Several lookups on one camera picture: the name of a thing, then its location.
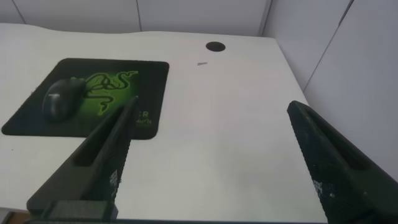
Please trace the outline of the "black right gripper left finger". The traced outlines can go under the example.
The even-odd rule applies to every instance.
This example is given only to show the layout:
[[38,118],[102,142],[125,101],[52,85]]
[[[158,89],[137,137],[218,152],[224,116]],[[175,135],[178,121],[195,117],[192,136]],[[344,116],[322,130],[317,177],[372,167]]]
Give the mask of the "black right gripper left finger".
[[138,97],[116,109],[89,134],[27,201],[32,215],[52,202],[114,201],[129,150]]

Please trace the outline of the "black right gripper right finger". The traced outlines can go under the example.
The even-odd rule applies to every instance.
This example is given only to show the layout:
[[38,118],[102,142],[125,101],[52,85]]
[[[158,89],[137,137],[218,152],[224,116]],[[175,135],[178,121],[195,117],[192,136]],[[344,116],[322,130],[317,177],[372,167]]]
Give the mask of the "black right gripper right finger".
[[311,107],[287,113],[328,223],[397,223],[397,181]]

